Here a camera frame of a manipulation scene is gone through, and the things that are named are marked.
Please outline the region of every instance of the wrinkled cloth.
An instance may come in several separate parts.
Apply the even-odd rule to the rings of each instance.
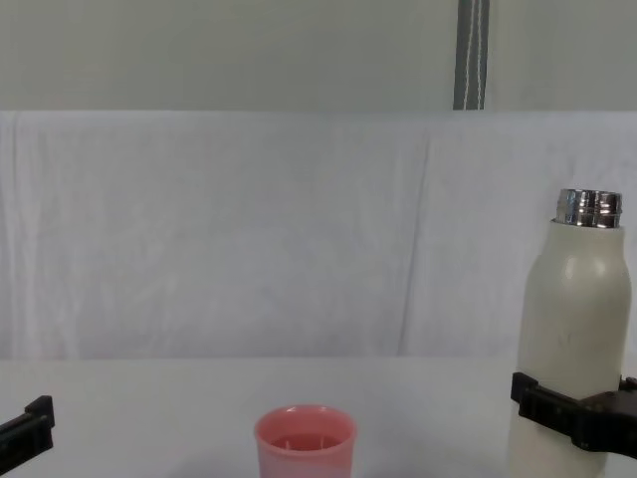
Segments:
[[[633,114],[0,114],[0,358],[514,354],[561,187],[625,194],[637,274],[636,158]]]

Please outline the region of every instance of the gray wall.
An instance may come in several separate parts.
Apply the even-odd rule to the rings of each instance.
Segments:
[[[492,110],[637,110],[635,0],[492,0]]]
[[[444,111],[450,0],[2,0],[0,110]]]

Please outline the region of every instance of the water bottle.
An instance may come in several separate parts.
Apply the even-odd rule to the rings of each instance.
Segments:
[[[557,213],[527,280],[518,371],[575,399],[616,390],[631,286],[619,226],[621,194],[562,189]],[[518,416],[509,435],[509,478],[598,478],[605,453]]]

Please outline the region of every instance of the pink cup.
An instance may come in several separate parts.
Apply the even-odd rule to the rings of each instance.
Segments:
[[[278,408],[255,426],[261,478],[349,478],[356,424],[322,405]]]

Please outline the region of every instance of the table surface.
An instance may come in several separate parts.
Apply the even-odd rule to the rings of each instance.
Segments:
[[[55,447],[12,478],[252,478],[252,428],[284,404],[358,422],[356,478],[504,475],[512,359],[0,361],[0,420],[53,396]],[[637,359],[625,367],[633,374]],[[637,463],[611,457],[607,478]]]

